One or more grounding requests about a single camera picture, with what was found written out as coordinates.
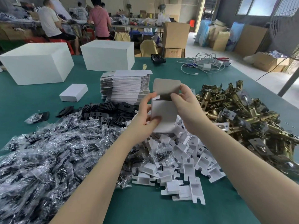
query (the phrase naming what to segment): power adapter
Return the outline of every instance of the power adapter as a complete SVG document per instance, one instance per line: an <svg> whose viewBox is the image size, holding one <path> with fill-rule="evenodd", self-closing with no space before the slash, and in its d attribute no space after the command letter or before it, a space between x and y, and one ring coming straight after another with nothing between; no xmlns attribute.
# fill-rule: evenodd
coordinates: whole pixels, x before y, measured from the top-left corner
<svg viewBox="0 0 299 224"><path fill-rule="evenodd" d="M203 71L210 71L211 70L212 65L211 64L204 64L204 66L202 67Z"/></svg>

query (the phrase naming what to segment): metal pole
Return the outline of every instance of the metal pole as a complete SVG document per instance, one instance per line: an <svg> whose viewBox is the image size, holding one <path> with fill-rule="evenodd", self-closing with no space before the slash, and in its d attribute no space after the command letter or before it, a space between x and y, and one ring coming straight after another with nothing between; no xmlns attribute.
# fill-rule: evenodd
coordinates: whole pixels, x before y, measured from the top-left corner
<svg viewBox="0 0 299 224"><path fill-rule="evenodd" d="M299 67L294 72L294 74L290 77L290 79L286 82L286 84L282 87L282 89L279 91L277 95L279 97L282 97L286 93L286 91L288 91L289 88L294 84L294 82L297 80L298 77L299 77Z"/></svg>

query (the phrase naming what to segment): green tabletop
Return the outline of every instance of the green tabletop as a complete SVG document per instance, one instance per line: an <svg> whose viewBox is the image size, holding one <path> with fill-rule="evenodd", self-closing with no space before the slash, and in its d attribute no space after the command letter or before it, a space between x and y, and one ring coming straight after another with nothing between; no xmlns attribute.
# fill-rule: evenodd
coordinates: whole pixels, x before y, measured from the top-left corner
<svg viewBox="0 0 299 224"><path fill-rule="evenodd" d="M18 86L8 72L0 73L0 147L3 147L14 135L35 131L38 125L24 122L33 113L50 112L49 122L58 119L56 114L68 105L84 106L90 102L103 102L100 94L100 76L103 72L87 71L82 56L73 56L74 68L64 83ZM187 75L181 71L177 59L167 58L166 64L154 66L150 58L135 58L133 70L152 70L150 89L155 78L179 79L182 83L198 92L202 84L220 85L226 88L230 82L244 80L243 88L253 97L260 98L270 110L281 113L281 125L286 130L299 134L299 110L253 81L234 67L230 66L215 74L206 74L196 69L198 75ZM59 94L72 83L87 84L88 92L78 103L62 102ZM200 177L206 205L192 201L172 201L169 196L161 196L163 187L133 185L131 188L115 190L104 223L259 223L245 202L237 194L230 181L225 177L215 183Z"/></svg>

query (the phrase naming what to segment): person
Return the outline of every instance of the person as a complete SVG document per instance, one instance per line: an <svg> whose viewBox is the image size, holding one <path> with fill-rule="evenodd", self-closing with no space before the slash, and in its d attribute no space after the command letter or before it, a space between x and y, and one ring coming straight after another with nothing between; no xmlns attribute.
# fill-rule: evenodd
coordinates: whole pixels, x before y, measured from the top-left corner
<svg viewBox="0 0 299 224"><path fill-rule="evenodd" d="M78 20L87 20L88 12L84 7L82 7L82 3L78 2Z"/></svg>
<svg viewBox="0 0 299 224"><path fill-rule="evenodd" d="M171 94L171 99L186 129L209 149L258 220L298 223L299 185L213 124L188 86L181 84L180 90L182 93ZM131 124L60 208L51 224L103 223L127 154L134 145L147 139L160 122L154 118L147 124L151 109L147 103L156 95L150 93L141 100Z"/></svg>
<svg viewBox="0 0 299 224"><path fill-rule="evenodd" d="M91 0L94 8L89 13L88 23L95 24L95 34L97 39L108 40L110 39L109 29L111 26L111 20L106 9L102 7L101 0Z"/></svg>
<svg viewBox="0 0 299 224"><path fill-rule="evenodd" d="M75 41L75 54L80 55L79 52L79 39L75 35L67 34L62 32L61 22L62 20L58 19L54 9L54 5L50 0L44 0L44 6L39 10L39 20L42 25L43 30L45 31L47 37L52 39L63 39L66 41Z"/></svg>

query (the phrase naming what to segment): small white box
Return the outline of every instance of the small white box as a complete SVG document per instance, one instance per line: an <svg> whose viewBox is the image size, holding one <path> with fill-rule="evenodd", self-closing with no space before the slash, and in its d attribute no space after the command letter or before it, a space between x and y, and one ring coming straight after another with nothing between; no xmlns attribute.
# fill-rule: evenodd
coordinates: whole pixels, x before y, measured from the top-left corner
<svg viewBox="0 0 299 224"><path fill-rule="evenodd" d="M171 133L176 123L178 110L170 98L171 93L178 94L181 81L173 79L155 79L153 91L157 97L152 99L151 118L161 116L162 120L154 133Z"/></svg>
<svg viewBox="0 0 299 224"><path fill-rule="evenodd" d="M18 85L64 82L74 66L66 43L28 43L0 61Z"/></svg>
<svg viewBox="0 0 299 224"><path fill-rule="evenodd" d="M131 70L135 63L134 43L94 40L81 46L87 70Z"/></svg>
<svg viewBox="0 0 299 224"><path fill-rule="evenodd" d="M72 84L59 97L61 101L78 102L87 91L88 88L85 84Z"/></svg>

